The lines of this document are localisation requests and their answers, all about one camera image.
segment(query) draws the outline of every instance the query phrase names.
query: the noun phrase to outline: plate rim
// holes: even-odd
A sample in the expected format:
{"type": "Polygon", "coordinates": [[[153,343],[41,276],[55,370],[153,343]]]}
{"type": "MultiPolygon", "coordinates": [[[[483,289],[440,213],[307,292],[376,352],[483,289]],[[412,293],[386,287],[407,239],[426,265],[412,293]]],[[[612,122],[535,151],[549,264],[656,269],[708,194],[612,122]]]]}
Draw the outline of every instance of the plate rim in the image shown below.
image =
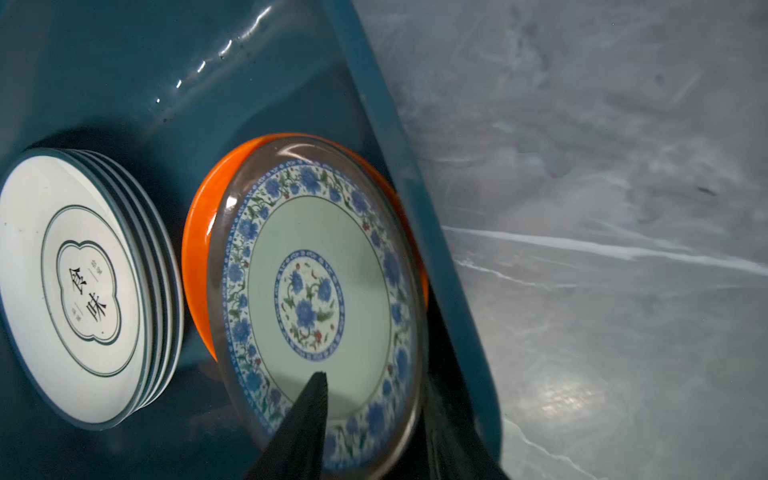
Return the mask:
{"type": "Polygon", "coordinates": [[[97,159],[103,160],[107,164],[111,165],[119,174],[121,174],[118,175],[118,177],[122,176],[122,180],[125,180],[130,185],[133,185],[134,192],[139,193],[137,197],[139,199],[139,204],[142,204],[145,209],[149,208],[150,214],[147,216],[150,218],[150,220],[154,221],[152,222],[152,226],[156,232],[159,231],[160,233],[160,246],[163,250],[163,259],[166,263],[164,266],[170,273],[168,278],[172,284],[170,288],[170,296],[172,297],[173,301],[169,302],[169,304],[173,313],[168,318],[166,327],[169,331],[172,332],[172,335],[170,336],[170,344],[168,344],[168,347],[170,349],[172,355],[171,358],[173,360],[169,361],[168,367],[166,368],[165,373],[160,383],[158,384],[160,385],[160,388],[157,389],[155,393],[151,394],[149,399],[141,406],[141,408],[144,408],[145,406],[148,406],[157,400],[170,384],[170,381],[173,379],[176,372],[179,358],[181,356],[181,347],[184,343],[184,288],[182,286],[183,284],[181,281],[181,274],[179,272],[178,262],[176,260],[176,253],[174,251],[173,243],[170,241],[170,236],[168,235],[165,223],[162,221],[162,217],[157,211],[157,207],[155,207],[154,202],[149,197],[149,194],[147,194],[138,180],[136,180],[136,178],[131,175],[131,173],[128,172],[125,167],[105,154],[89,150],[80,151],[89,153],[95,156],[97,159]]]}
{"type": "Polygon", "coordinates": [[[128,228],[134,229],[133,232],[135,232],[135,234],[133,237],[138,242],[139,248],[141,250],[140,258],[143,262],[141,266],[144,268],[144,272],[148,274],[147,286],[149,288],[150,294],[148,299],[150,301],[151,309],[154,309],[154,312],[151,316],[151,321],[149,318],[144,320],[144,327],[147,329],[147,331],[151,331],[151,338],[153,339],[153,342],[151,344],[152,348],[149,350],[152,351],[153,354],[150,363],[149,380],[142,390],[141,399],[134,407],[134,411],[136,411],[141,408],[142,403],[147,398],[147,394],[153,388],[153,385],[157,383],[157,379],[160,377],[160,363],[158,362],[158,357],[162,357],[162,347],[164,345],[164,341],[158,342],[159,339],[164,339],[164,325],[162,325],[162,322],[158,320],[157,313],[158,311],[163,310],[164,306],[162,305],[160,295],[160,276],[158,275],[157,268],[154,265],[152,241],[151,239],[147,238],[147,234],[144,232],[144,229],[149,229],[147,228],[147,225],[145,225],[142,221],[142,213],[131,203],[130,192],[126,194],[126,192],[121,191],[119,183],[115,182],[115,180],[109,176],[108,170],[105,170],[99,162],[92,160],[83,154],[79,154],[76,151],[63,152],[65,154],[71,155],[75,160],[83,162],[83,165],[91,170],[94,176],[102,180],[108,190],[112,190],[110,192],[112,197],[118,202],[118,205],[121,206],[121,211],[127,217],[128,228]]]}
{"type": "Polygon", "coordinates": [[[127,183],[125,183],[125,181],[113,168],[111,168],[98,157],[95,157],[93,154],[74,149],[67,150],[67,153],[74,154],[77,157],[82,158],[88,162],[92,162],[94,165],[102,168],[104,172],[97,172],[97,174],[104,174],[107,179],[112,182],[115,187],[119,189],[125,196],[127,203],[124,205],[124,208],[131,209],[134,215],[137,216],[137,228],[143,227],[145,236],[147,237],[146,241],[149,246],[149,252],[144,253],[146,258],[149,259],[149,263],[154,267],[157,274],[157,292],[155,293],[160,293],[160,296],[158,296],[155,301],[160,304],[159,308],[163,311],[163,314],[154,319],[155,332],[157,332],[155,336],[157,345],[155,346],[153,368],[156,368],[157,370],[154,373],[154,376],[151,375],[152,381],[149,383],[149,385],[147,385],[145,389],[143,398],[136,408],[136,410],[138,410],[142,408],[147,399],[149,399],[154,394],[154,392],[157,391],[157,387],[160,385],[160,381],[163,378],[163,374],[167,368],[168,358],[170,356],[170,352],[167,352],[166,348],[168,343],[166,338],[168,337],[166,318],[168,309],[170,309],[170,301],[166,301],[165,303],[162,301],[164,294],[167,298],[170,297],[170,287],[168,285],[167,271],[164,268],[165,265],[162,258],[163,254],[159,250],[160,242],[157,239],[157,234],[154,232],[154,229],[151,226],[149,215],[146,211],[144,211],[144,208],[139,203],[135,193],[131,190],[131,188],[129,188],[127,183]]]}

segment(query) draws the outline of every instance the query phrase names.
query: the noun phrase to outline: plate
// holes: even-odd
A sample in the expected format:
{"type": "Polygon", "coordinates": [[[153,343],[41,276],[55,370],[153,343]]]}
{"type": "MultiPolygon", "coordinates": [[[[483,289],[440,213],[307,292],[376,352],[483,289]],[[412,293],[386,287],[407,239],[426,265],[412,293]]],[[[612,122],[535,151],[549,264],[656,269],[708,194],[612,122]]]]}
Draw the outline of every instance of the plate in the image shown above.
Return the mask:
{"type": "MultiPolygon", "coordinates": [[[[272,134],[264,137],[258,137],[238,148],[232,150],[205,177],[203,183],[197,189],[192,204],[187,215],[187,222],[184,225],[184,240],[181,246],[181,266],[182,276],[184,278],[184,289],[187,291],[187,304],[190,308],[192,319],[195,322],[197,331],[203,339],[203,343],[214,359],[216,352],[213,339],[210,333],[210,321],[208,319],[207,306],[207,258],[210,246],[211,228],[216,218],[221,197],[223,196],[227,185],[232,177],[240,168],[240,165],[259,147],[268,144],[271,141],[280,138],[295,137],[300,134],[272,134]]],[[[304,135],[322,141],[319,137],[304,135]]],[[[371,164],[341,145],[328,142],[339,148],[346,155],[357,161],[366,173],[372,177],[382,192],[386,195],[391,206],[395,209],[398,218],[403,223],[408,235],[411,248],[416,252],[416,243],[412,238],[408,227],[405,213],[400,204],[399,198],[389,182],[382,176],[371,164]]],[[[429,298],[429,282],[427,280],[426,269],[423,267],[421,259],[417,258],[419,265],[419,275],[422,283],[424,301],[427,304],[429,298]]]]}
{"type": "Polygon", "coordinates": [[[123,181],[123,187],[126,190],[133,190],[136,193],[136,201],[143,207],[146,216],[150,219],[150,228],[154,229],[159,237],[160,243],[156,245],[156,249],[163,259],[162,270],[165,272],[163,281],[169,288],[166,292],[166,298],[168,301],[166,305],[166,343],[164,346],[164,359],[161,371],[164,372],[160,382],[151,393],[150,398],[144,402],[142,407],[145,407],[152,403],[160,394],[168,387],[170,380],[173,378],[176,371],[176,366],[179,362],[179,356],[181,353],[181,344],[184,340],[184,292],[181,286],[181,278],[179,274],[179,268],[176,262],[176,255],[174,253],[173,244],[170,242],[170,237],[165,228],[165,225],[157,212],[157,208],[154,206],[152,199],[149,198],[147,192],[138,183],[138,181],[120,165],[118,162],[112,160],[106,155],[99,154],[93,151],[80,151],[84,154],[90,154],[92,157],[97,158],[103,164],[114,169],[114,172],[118,174],[118,178],[123,181]]]}
{"type": "Polygon", "coordinates": [[[141,400],[152,332],[142,252],[118,202],[62,152],[25,152],[0,193],[0,297],[18,358],[44,400],[83,429],[141,400]]]}
{"type": "Polygon", "coordinates": [[[148,297],[148,301],[149,304],[152,305],[152,315],[147,319],[146,323],[147,331],[151,331],[152,342],[147,345],[147,347],[152,352],[152,360],[150,364],[149,380],[144,387],[141,400],[137,406],[137,408],[140,408],[161,377],[163,347],[165,345],[164,284],[161,276],[161,261],[155,250],[157,237],[154,234],[154,231],[148,226],[149,220],[147,219],[146,214],[137,205],[136,196],[130,189],[126,190],[123,188],[123,184],[121,184],[120,179],[114,175],[112,169],[108,168],[89,154],[81,154],[75,151],[68,151],[68,153],[93,172],[93,174],[102,181],[103,185],[106,186],[107,191],[112,197],[117,200],[118,205],[126,216],[126,220],[128,220],[134,238],[138,240],[138,243],[141,246],[141,262],[144,266],[144,270],[148,273],[147,278],[149,279],[150,296],[148,297]]]}
{"type": "Polygon", "coordinates": [[[386,470],[418,415],[425,305],[405,229],[364,170],[311,137],[254,151],[222,199],[208,275],[220,370],[259,447],[324,371],[324,467],[386,470]]]}

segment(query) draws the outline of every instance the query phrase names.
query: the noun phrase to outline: plate center medallion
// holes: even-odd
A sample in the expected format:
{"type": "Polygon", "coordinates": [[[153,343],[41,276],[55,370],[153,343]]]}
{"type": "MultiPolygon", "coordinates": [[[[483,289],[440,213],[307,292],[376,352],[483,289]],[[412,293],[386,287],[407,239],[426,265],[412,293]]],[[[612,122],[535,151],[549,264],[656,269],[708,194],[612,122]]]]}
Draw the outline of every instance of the plate center medallion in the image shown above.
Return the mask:
{"type": "Polygon", "coordinates": [[[328,358],[344,331],[344,297],[333,268],[312,250],[297,250],[275,279],[275,312],[293,350],[312,361],[328,358]]]}
{"type": "Polygon", "coordinates": [[[69,326],[86,341],[110,345],[120,334],[117,282],[109,256],[97,243],[66,241],[56,273],[69,326]]]}

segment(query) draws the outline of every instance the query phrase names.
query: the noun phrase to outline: blue floral pattern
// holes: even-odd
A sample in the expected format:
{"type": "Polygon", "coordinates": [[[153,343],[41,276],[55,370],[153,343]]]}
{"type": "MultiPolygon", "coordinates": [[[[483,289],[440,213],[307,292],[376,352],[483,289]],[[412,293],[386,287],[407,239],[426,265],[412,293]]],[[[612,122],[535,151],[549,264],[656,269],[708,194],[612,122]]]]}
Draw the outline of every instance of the blue floral pattern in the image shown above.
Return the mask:
{"type": "Polygon", "coordinates": [[[286,257],[275,280],[275,314],[286,341],[305,359],[324,360],[336,350],[344,331],[344,296],[324,258],[312,250],[286,257]]]}
{"type": "MultiPolygon", "coordinates": [[[[380,212],[339,171],[317,162],[289,160],[261,177],[246,196],[230,231],[223,266],[223,316],[230,358],[250,407],[265,431],[274,435],[293,403],[284,392],[278,390],[268,366],[261,360],[250,327],[249,302],[247,298],[241,302],[241,295],[248,291],[250,254],[264,222],[280,205],[293,198],[306,196],[333,202],[357,223],[368,237],[386,279],[384,284],[389,298],[391,322],[390,347],[379,386],[368,402],[353,414],[345,418],[328,419],[326,424],[323,466],[329,470],[359,468],[386,445],[402,418],[406,400],[414,388],[411,378],[415,367],[413,356],[416,328],[411,292],[418,291],[418,287],[413,278],[404,274],[401,264],[404,261],[403,255],[398,255],[391,233],[383,226],[380,212]]],[[[304,252],[301,260],[314,265],[316,259],[306,255],[309,250],[300,250],[300,256],[301,252],[304,252]]],[[[340,286],[334,276],[330,275],[329,266],[323,268],[327,275],[323,269],[317,268],[314,270],[316,278],[313,278],[312,268],[307,269],[300,264],[297,269],[296,261],[293,260],[286,259],[288,263],[278,274],[275,283],[278,322],[287,327],[283,335],[289,343],[293,341],[298,345],[295,351],[309,355],[327,354],[331,345],[326,342],[337,342],[342,333],[340,286]],[[284,297],[288,293],[293,298],[293,306],[289,308],[284,305],[286,311],[283,312],[284,297]],[[325,319],[331,309],[333,317],[325,319]],[[315,331],[323,328],[320,330],[322,339],[316,345],[317,350],[309,343],[301,346],[296,342],[296,336],[290,331],[294,325],[299,330],[300,338],[312,329],[314,340],[310,336],[306,338],[310,342],[317,341],[315,331]],[[326,333],[331,332],[334,335],[329,334],[326,338],[326,333]]]]}

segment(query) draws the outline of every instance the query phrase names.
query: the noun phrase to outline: stack of white plates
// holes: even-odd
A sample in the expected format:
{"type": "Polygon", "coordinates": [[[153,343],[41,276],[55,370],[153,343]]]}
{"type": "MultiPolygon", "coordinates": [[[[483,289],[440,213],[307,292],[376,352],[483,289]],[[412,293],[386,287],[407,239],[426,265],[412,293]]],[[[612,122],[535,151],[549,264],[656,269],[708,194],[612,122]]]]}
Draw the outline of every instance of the stack of white plates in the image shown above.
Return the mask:
{"type": "Polygon", "coordinates": [[[108,429],[168,386],[184,299],[141,185],[91,151],[34,149],[0,191],[0,299],[18,358],[64,419],[108,429]]]}

